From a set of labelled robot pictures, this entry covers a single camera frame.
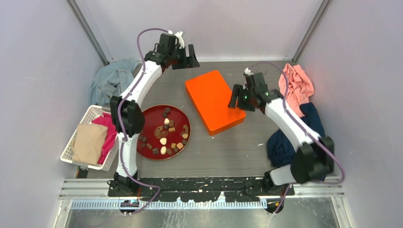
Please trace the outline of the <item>orange box lid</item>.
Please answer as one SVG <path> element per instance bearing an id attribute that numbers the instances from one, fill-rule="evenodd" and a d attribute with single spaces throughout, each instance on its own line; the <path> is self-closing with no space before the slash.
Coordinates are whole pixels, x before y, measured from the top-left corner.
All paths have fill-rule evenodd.
<path id="1" fill-rule="evenodd" d="M 231 89 L 218 70 L 185 81 L 185 91 L 209 135 L 244 122 L 243 110 L 228 107 Z"/>

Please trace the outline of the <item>orange chocolate box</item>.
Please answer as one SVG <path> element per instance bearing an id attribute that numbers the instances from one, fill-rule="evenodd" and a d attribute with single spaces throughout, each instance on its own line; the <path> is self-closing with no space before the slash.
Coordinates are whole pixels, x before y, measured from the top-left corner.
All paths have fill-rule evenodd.
<path id="1" fill-rule="evenodd" d="M 239 108 L 228 108 L 231 90 L 228 86 L 214 89 L 186 88 L 207 133 L 214 136 L 243 123 L 246 113 Z"/>

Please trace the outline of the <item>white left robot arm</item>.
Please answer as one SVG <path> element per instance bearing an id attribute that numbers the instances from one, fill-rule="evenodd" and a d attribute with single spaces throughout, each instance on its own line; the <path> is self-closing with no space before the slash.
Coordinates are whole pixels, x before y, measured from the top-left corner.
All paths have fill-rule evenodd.
<path id="1" fill-rule="evenodd" d="M 133 82 L 119 96 L 110 99 L 111 117 L 119 142 L 119 162 L 112 182 L 127 196 L 135 195 L 140 186 L 136 153 L 137 141 L 145 125 L 141 110 L 145 95 L 166 69 L 200 66 L 194 46 L 185 44 L 181 31 L 164 31 L 154 49 L 141 58 L 141 69 Z"/>

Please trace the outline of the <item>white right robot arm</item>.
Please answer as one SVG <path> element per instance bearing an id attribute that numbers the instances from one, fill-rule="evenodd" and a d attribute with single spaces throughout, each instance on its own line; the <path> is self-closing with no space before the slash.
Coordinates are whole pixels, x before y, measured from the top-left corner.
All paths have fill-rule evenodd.
<path id="1" fill-rule="evenodd" d="M 308 127 L 290 109 L 280 91 L 268 88 L 262 73 L 252 73 L 246 69 L 244 77 L 243 85 L 233 86 L 228 107 L 253 112 L 259 109 L 277 124 L 294 149 L 294 158 L 290 164 L 265 172 L 265 192 L 276 195 L 284 184 L 319 181 L 332 173 L 333 140 L 322 137 Z"/>

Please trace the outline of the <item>caramel rounded square chocolate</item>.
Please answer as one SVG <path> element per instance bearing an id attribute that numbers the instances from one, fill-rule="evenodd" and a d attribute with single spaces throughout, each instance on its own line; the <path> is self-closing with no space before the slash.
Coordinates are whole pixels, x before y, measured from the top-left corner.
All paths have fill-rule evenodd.
<path id="1" fill-rule="evenodd" d="M 176 145 L 176 148 L 178 150 L 181 150 L 183 147 L 184 147 L 184 145 L 181 142 Z"/>

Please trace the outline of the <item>white rounded chocolate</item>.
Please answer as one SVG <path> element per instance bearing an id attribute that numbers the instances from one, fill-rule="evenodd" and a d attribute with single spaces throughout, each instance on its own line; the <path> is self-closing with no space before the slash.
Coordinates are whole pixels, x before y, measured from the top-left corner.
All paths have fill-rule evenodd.
<path id="1" fill-rule="evenodd" d="M 166 138 L 161 138 L 160 143 L 161 143 L 161 145 L 166 145 L 167 144 L 167 139 Z"/>

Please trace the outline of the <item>white oval chocolate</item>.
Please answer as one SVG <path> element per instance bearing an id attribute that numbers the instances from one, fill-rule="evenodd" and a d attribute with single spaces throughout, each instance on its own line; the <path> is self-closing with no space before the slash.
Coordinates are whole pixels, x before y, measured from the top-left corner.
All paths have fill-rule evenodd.
<path id="1" fill-rule="evenodd" d="M 160 154 L 161 154 L 161 155 L 165 155 L 166 153 L 167 153 L 167 148 L 166 148 L 166 146 L 162 146 L 161 149 L 160 149 Z"/>

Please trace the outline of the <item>dark square pyramid chocolate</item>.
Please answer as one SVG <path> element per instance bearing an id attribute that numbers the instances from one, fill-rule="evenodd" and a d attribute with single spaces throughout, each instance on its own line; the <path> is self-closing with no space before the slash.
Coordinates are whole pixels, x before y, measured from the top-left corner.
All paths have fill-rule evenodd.
<path id="1" fill-rule="evenodd" d="M 157 148 L 152 149 L 153 155 L 156 155 L 159 153 L 159 150 Z"/>

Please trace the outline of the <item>salmon pink cloth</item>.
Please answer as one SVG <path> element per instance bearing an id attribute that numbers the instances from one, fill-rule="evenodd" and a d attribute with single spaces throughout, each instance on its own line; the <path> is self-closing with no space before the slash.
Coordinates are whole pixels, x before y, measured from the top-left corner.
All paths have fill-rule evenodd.
<path id="1" fill-rule="evenodd" d="M 279 90 L 286 98 L 289 107 L 299 116 L 305 116 L 300 110 L 300 105 L 309 103 L 309 98 L 314 94 L 314 86 L 310 78 L 300 65 L 286 64 L 283 68 L 288 83 L 280 74 L 278 81 Z"/>

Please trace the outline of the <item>navy blue cloth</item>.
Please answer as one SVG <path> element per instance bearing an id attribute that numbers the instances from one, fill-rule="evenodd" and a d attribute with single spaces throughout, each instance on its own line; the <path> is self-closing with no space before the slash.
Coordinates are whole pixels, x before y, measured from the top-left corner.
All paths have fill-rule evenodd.
<path id="1" fill-rule="evenodd" d="M 313 103 L 300 106 L 305 115 L 298 119 L 281 98 L 266 104 L 265 116 L 279 128 L 267 142 L 267 155 L 276 169 L 269 175 L 276 185 L 323 181 L 334 170 L 334 162 L 327 154 L 334 143 L 325 136 L 320 117 Z"/>

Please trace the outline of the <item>round red plate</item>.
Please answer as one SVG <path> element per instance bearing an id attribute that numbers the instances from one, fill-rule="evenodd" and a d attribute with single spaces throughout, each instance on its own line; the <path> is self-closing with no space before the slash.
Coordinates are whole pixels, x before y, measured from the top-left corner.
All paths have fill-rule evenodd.
<path id="1" fill-rule="evenodd" d="M 143 111 L 145 124 L 137 141 L 137 152 L 155 160 L 167 160 L 184 150 L 190 140 L 187 115 L 171 105 L 156 105 Z"/>

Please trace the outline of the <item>light blue denim cloth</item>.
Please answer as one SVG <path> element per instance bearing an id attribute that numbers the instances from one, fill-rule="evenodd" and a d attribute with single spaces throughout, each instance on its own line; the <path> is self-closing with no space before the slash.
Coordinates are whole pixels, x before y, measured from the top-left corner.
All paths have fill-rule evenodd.
<path id="1" fill-rule="evenodd" d="M 89 89 L 88 104 L 105 106 L 110 103 L 112 96 L 119 96 L 132 83 L 132 72 L 138 62 L 124 59 L 112 62 L 101 68 L 92 80 Z"/>

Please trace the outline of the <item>pink cloth in basket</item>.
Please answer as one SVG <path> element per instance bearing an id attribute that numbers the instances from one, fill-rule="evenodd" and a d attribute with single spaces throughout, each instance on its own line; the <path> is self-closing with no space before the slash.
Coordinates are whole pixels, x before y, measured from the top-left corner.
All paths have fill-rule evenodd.
<path id="1" fill-rule="evenodd" d="M 111 114 L 103 112 L 102 116 L 99 116 L 92 120 L 93 124 L 98 124 L 107 127 L 106 138 L 104 144 L 102 146 L 102 152 L 98 159 L 98 164 L 103 164 L 110 150 L 115 144 L 115 138 L 117 132 L 115 130 L 115 126 L 112 121 Z"/>

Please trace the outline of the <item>white plastic basket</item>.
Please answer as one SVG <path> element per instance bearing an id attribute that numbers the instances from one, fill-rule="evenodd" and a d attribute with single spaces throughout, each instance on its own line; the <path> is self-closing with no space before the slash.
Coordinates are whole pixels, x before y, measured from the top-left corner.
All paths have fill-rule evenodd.
<path id="1" fill-rule="evenodd" d="M 117 155 L 118 138 L 106 108 L 91 105 L 77 125 L 60 159 L 94 170 L 109 171 Z"/>

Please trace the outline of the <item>beige cloth in basket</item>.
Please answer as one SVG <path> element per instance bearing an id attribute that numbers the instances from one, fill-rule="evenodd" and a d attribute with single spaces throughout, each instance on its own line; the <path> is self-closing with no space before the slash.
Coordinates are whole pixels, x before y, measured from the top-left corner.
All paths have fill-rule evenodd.
<path id="1" fill-rule="evenodd" d="M 73 161 L 97 165 L 102 152 L 107 127 L 98 124 L 79 124 L 76 139 L 72 144 Z"/>

